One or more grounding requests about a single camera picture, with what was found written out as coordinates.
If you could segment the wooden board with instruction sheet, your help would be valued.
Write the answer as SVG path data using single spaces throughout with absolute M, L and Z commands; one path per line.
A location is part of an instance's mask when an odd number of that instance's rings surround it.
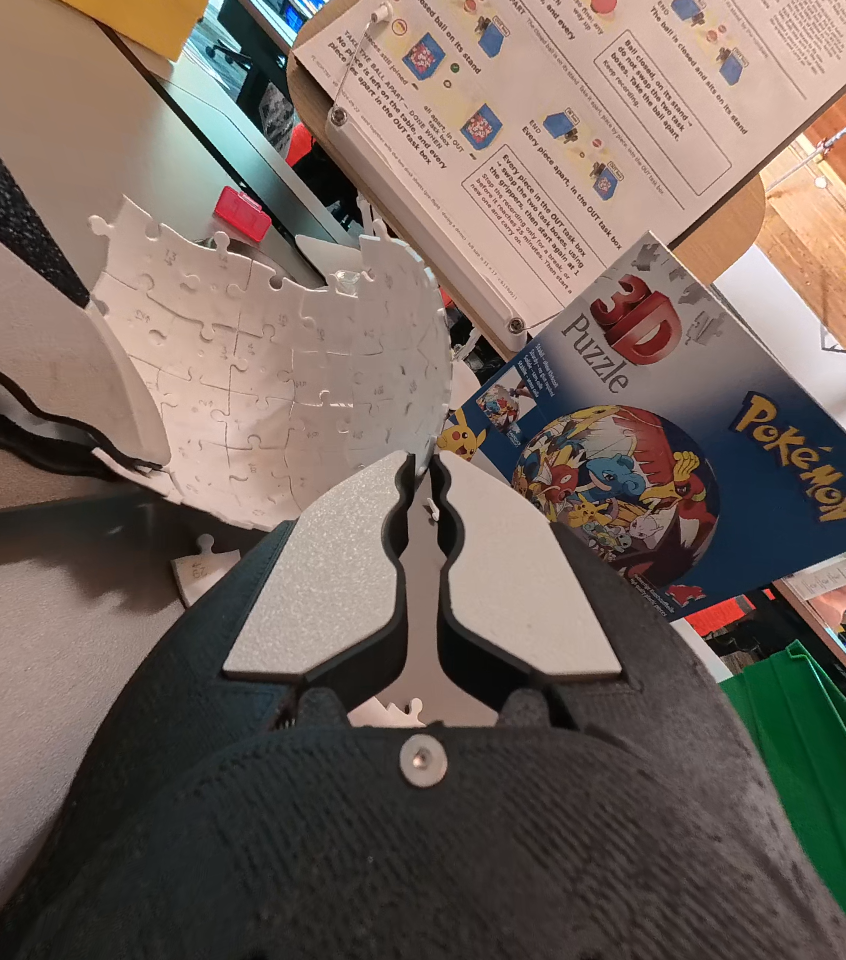
M 512 355 L 846 92 L 846 1 L 326 2 L 286 77 L 314 139 Z

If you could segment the small red plastic clip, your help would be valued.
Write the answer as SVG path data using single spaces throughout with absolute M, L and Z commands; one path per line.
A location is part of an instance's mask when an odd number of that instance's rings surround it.
M 261 203 L 231 186 L 221 189 L 213 207 L 213 215 L 255 244 L 266 237 L 273 224 L 272 217 Z

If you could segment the yellow plastic bin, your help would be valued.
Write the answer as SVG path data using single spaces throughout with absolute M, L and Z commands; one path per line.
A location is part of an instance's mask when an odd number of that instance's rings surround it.
M 207 1 L 65 1 L 154 54 L 176 62 Z

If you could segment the partly built puzzle ball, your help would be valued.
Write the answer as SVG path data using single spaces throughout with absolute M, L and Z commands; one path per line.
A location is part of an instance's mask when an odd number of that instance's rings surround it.
M 351 297 L 301 289 L 223 232 L 193 243 L 129 198 L 89 226 L 107 242 L 89 311 L 141 376 L 169 444 L 168 463 L 131 482 L 269 532 L 395 451 L 425 472 L 452 359 L 439 284 L 407 244 L 363 239 L 371 278 Z

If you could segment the blue puzzle box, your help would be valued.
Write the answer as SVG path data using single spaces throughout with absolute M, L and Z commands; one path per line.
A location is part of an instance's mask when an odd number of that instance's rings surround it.
M 669 620 L 846 552 L 846 430 L 652 234 L 445 443 Z

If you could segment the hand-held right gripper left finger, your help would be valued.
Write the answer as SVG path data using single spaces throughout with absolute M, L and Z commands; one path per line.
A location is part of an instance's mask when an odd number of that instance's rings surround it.
M 405 665 L 408 511 L 417 458 L 398 450 L 305 508 L 250 607 L 225 676 L 388 685 Z

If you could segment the dark adjacent table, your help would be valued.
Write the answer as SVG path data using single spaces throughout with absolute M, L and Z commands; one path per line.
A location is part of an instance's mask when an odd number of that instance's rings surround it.
M 358 239 L 198 62 L 186 54 L 169 61 L 101 21 L 95 24 L 286 239 L 305 235 L 357 249 Z

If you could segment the green plastic bin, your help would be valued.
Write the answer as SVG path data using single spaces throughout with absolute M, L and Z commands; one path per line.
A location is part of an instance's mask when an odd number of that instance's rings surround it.
M 720 687 L 803 851 L 846 914 L 846 696 L 800 642 Z

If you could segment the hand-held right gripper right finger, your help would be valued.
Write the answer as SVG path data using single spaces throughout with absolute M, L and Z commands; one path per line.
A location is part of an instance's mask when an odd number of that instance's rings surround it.
M 544 515 L 455 453 L 434 454 L 430 485 L 447 676 L 459 687 L 618 679 L 621 662 Z

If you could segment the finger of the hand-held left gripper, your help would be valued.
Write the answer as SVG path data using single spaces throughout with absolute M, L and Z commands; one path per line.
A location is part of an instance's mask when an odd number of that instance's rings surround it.
M 98 428 L 23 409 L 40 429 L 0 412 L 0 513 L 119 497 L 163 468 L 131 457 Z
M 0 384 L 30 414 L 83 430 L 121 464 L 170 461 L 157 406 L 107 322 L 1 242 Z

